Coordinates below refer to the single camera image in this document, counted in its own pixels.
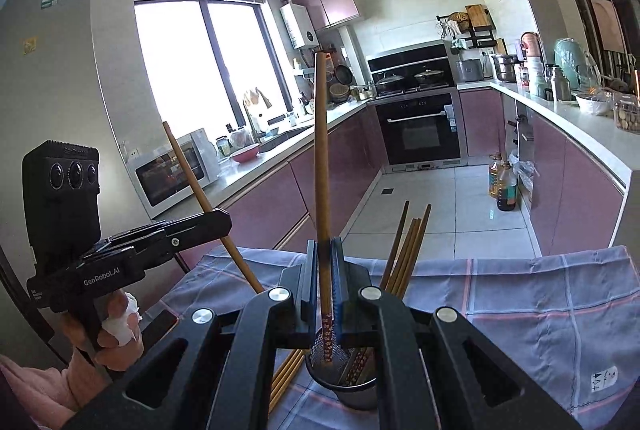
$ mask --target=blue tablecloth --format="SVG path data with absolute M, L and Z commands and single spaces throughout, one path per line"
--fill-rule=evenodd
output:
M 304 258 L 285 251 L 240 251 L 265 288 L 277 285 L 282 270 Z M 380 280 L 384 261 L 349 260 L 369 269 L 374 283 Z M 225 313 L 253 295 L 218 248 L 147 314 L 155 317 L 168 308 L 179 316 L 195 305 Z M 622 247 L 533 260 L 420 261 L 404 301 L 430 312 L 443 305 L 460 311 L 586 430 L 606 425 L 640 376 L 640 278 Z M 288 352 L 278 352 L 276 366 Z M 609 379 L 599 390 L 603 371 Z M 377 413 L 344 407 L 304 366 L 269 420 L 273 430 L 377 426 Z

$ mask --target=human hand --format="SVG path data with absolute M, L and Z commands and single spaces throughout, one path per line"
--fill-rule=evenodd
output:
M 111 293 L 107 302 L 109 318 L 121 317 L 127 310 L 128 304 L 129 299 L 122 290 Z M 103 347 L 103 350 L 96 352 L 94 362 L 117 371 L 127 370 L 133 365 L 143 352 L 142 335 L 138 323 L 137 312 L 127 317 L 127 326 L 133 332 L 133 337 L 122 347 L 118 346 L 118 340 L 112 334 L 104 329 L 100 330 L 98 344 Z M 71 344 L 78 349 L 86 350 L 91 345 L 82 324 L 69 313 L 62 315 L 62 331 Z

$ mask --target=window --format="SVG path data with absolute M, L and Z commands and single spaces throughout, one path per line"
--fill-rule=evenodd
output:
M 260 7 L 215 0 L 136 3 L 149 83 L 176 137 L 204 128 L 209 140 L 247 124 L 242 96 L 270 100 L 267 119 L 292 110 Z

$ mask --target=white countertop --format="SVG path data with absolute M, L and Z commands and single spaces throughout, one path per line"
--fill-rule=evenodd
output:
M 333 128 L 347 118 L 350 118 L 357 112 L 361 111 L 367 106 L 367 101 L 368 100 L 364 100 L 362 102 L 349 101 L 328 110 L 326 114 L 327 127 Z M 299 128 L 300 126 L 308 126 L 309 128 L 300 132 L 300 134 L 297 134 L 291 139 L 287 139 L 284 143 L 278 145 L 273 150 L 258 154 L 258 157 L 247 163 L 239 164 L 229 159 L 222 164 L 222 174 L 220 174 L 218 180 L 204 187 L 204 192 L 212 206 L 219 206 L 233 194 L 240 191 L 248 184 L 251 184 L 251 182 L 260 178 L 261 175 L 267 173 L 270 169 L 274 168 L 274 166 L 284 161 L 291 154 L 312 142 L 314 139 L 314 122 L 305 121 L 303 123 L 298 123 L 297 126 L 292 128 Z M 175 206 L 172 206 L 155 219 L 181 219 L 183 217 L 197 214 L 200 211 L 201 209 L 198 201 L 193 195 L 190 195 L 188 198 L 180 201 Z
M 640 136 L 616 127 L 613 116 L 593 116 L 578 106 L 562 102 L 548 102 L 528 92 L 518 90 L 517 84 L 499 80 L 483 80 L 457 84 L 458 90 L 490 87 L 497 89 L 555 124 L 599 159 L 626 188 L 632 172 L 640 170 Z

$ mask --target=window frame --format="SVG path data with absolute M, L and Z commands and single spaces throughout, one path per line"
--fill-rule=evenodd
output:
M 262 34 L 262 40 L 264 41 L 264 46 L 267 49 L 267 54 L 269 55 L 269 59 L 271 60 L 271 66 L 273 67 L 273 72 L 276 76 L 278 87 L 280 89 L 280 93 L 282 94 L 282 99 L 284 100 L 285 108 L 287 109 L 288 112 L 291 112 L 293 110 L 293 104 L 291 101 L 289 88 L 287 87 L 284 73 L 282 72 L 282 67 L 280 66 L 280 62 L 278 61 L 278 55 L 276 54 L 276 50 L 273 45 L 273 40 L 269 35 L 267 24 L 265 22 L 264 15 L 262 13 L 262 9 L 260 8 L 260 4 L 256 2 L 243 2 L 239 0 L 133 0 L 133 4 L 134 6 L 144 6 L 145 4 L 155 4 L 158 2 L 186 2 L 186 1 L 190 1 L 190 2 L 196 1 L 200 4 L 200 12 L 202 14 L 202 19 L 204 21 L 204 25 L 207 30 L 207 36 L 209 37 L 211 50 L 216 60 L 216 64 L 218 65 L 218 71 L 220 72 L 220 77 L 222 78 L 222 85 L 225 89 L 226 96 L 231 105 L 231 110 L 234 114 L 234 117 L 236 118 L 236 123 L 238 124 L 238 127 L 246 125 L 246 117 L 244 115 L 244 112 L 242 111 L 242 107 L 240 106 L 240 100 L 238 99 L 238 96 L 236 95 L 236 92 L 234 91 L 234 88 L 231 84 L 231 77 L 229 75 L 229 70 L 226 68 L 225 61 L 222 56 L 222 51 L 220 50 L 218 37 L 216 36 L 216 29 L 211 20 L 209 7 L 207 6 L 207 4 L 209 3 L 229 4 L 230 6 L 249 6 L 253 8 L 255 18 L 258 23 L 258 28 L 260 28 L 260 33 Z

